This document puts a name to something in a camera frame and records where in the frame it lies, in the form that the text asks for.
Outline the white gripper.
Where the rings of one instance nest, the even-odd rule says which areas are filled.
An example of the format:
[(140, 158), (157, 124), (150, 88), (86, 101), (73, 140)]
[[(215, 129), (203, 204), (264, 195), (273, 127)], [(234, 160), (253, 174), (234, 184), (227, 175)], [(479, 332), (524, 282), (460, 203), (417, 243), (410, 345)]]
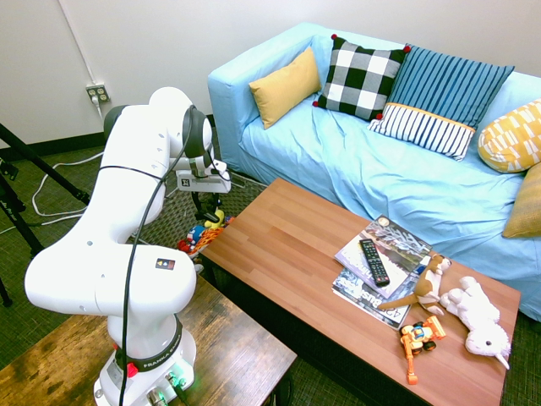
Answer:
[(206, 171), (202, 177), (197, 177), (190, 170), (176, 171), (178, 189), (181, 191), (189, 191), (197, 213), (202, 213), (202, 205), (199, 200), (198, 192), (213, 193), (212, 194), (212, 211), (216, 211), (221, 206), (221, 198), (219, 194), (226, 194), (231, 190), (231, 176), (227, 170), (212, 173), (211, 170)]

